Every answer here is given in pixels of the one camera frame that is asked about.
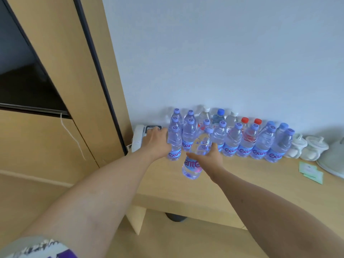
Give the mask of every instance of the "white cable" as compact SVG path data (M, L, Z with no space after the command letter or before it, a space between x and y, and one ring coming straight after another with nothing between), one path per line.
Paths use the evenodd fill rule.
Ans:
M78 144L78 147L79 147L79 149L80 149L81 155L83 155L84 160L86 160L86 158L84 157L83 150L82 150L81 147L80 147L79 142L73 137L73 135L69 132L69 130L68 130L68 129L65 127L65 125L63 124L63 121L62 121L62 112L61 112L61 114L60 114L60 119L61 119L61 124L62 124L62 126L65 128L65 130L67 130L67 132L71 135L71 137L72 137L72 138L75 140L75 142Z

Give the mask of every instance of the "person's left hand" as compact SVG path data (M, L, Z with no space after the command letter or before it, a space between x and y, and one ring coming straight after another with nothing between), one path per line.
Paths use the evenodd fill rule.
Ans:
M167 128L160 130L157 126L147 131L147 135L142 139L141 148L151 157L152 161L167 156L171 151L171 144L166 141Z

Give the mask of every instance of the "person's right arm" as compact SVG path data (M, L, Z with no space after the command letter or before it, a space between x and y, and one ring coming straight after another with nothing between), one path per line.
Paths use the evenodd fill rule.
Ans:
M213 145L200 163L222 189L252 237L270 258L344 257L344 240L310 213L262 187L231 174Z

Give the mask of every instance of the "wooden table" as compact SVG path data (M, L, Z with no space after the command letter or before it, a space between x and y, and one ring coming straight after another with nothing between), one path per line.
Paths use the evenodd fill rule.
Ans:
M245 229L222 190L202 171L196 180L182 174L186 154L178 161L159 159L148 168L127 217L137 234L146 208ZM299 173L299 159L277 163L250 157L224 157L224 166L238 177L261 186L307 210L344 238L344 180L324 172L323 185Z

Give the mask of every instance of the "person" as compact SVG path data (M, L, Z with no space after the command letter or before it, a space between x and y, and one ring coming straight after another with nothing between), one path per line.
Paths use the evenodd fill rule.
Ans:
M0 257L105 257L149 165L171 150L167 129L149 130L142 147L84 178L0 252ZM217 145L199 162L270 257L344 257L344 241L311 214L223 167Z

